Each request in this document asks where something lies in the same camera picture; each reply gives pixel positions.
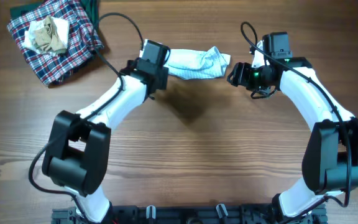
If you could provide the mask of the light blue striped baby pants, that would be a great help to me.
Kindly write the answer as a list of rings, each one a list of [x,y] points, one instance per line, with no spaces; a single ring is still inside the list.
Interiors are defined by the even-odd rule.
[[[231,56],[222,54],[216,46],[208,51],[171,49],[164,65],[170,75],[184,80],[221,78],[225,75]]]

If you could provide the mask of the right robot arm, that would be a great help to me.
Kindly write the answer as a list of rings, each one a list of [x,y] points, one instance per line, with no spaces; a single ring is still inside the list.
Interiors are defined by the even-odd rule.
[[[315,218],[328,199],[358,188],[358,118],[344,109],[321,84],[304,57],[294,57],[286,32],[264,35],[250,45],[252,63],[237,63],[228,75],[233,86],[244,86],[253,99],[276,91],[289,97],[308,124],[311,136],[303,156],[302,177],[277,194],[268,209],[271,222],[299,223]]]

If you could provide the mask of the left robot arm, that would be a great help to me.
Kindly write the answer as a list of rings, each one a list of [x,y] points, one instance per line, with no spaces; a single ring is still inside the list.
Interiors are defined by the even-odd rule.
[[[111,133],[136,107],[167,87],[171,50],[146,40],[140,56],[119,72],[116,83],[91,105],[55,117],[45,146],[42,172],[75,206],[54,210],[53,223],[112,223],[112,205],[101,183],[108,166]]]

